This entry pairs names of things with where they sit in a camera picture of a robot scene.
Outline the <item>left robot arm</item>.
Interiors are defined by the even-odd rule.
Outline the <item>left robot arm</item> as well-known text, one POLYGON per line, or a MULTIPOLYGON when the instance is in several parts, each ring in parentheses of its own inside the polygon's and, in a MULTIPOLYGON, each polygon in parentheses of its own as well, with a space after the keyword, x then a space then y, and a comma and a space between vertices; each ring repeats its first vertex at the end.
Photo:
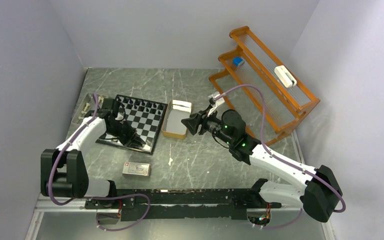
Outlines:
POLYGON ((99 137, 110 134, 124 146, 146 145, 126 120, 118 119, 117 109, 89 111, 79 128, 58 147, 45 149, 40 156, 40 192, 59 206, 75 199, 98 200, 112 208, 119 200, 112 180, 91 179, 84 156, 99 137))

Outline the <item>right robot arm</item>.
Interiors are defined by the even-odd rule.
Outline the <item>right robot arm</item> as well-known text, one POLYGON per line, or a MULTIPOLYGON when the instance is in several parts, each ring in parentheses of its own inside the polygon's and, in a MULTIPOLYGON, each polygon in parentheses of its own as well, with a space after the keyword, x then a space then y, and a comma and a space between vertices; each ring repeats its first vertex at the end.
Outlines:
POLYGON ((268 170, 287 184, 267 180, 250 193, 255 207, 265 203, 280 203, 301 208, 307 215, 326 223, 333 213, 346 209, 343 192, 331 168, 314 167, 286 157, 266 146, 246 132, 246 123, 235 110, 216 113, 201 110, 181 123, 192 134, 210 133, 227 144, 228 151, 239 162, 268 170))

